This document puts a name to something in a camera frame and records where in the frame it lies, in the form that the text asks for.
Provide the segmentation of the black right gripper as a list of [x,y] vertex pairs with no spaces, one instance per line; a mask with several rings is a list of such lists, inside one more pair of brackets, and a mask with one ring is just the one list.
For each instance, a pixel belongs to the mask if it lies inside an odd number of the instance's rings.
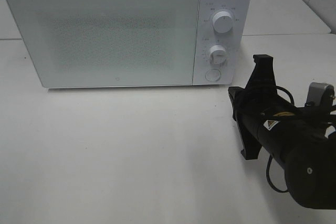
[[291,93],[276,86],[273,69],[273,57],[253,55],[255,67],[244,88],[229,87],[236,121],[243,124],[240,129],[245,160],[258,159],[262,145],[253,135],[284,135],[291,132],[291,121],[275,119],[277,113],[291,115],[291,100],[278,94],[284,92],[288,98]]

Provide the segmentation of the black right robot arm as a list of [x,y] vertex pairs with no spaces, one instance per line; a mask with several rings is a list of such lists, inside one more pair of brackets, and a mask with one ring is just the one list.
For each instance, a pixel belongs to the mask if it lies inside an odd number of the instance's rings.
[[313,82],[303,107],[293,96],[279,95],[273,58],[254,55],[255,67],[245,87],[229,87],[228,94],[246,160],[264,148],[269,160],[284,171],[286,192],[301,206],[335,208],[335,90]]

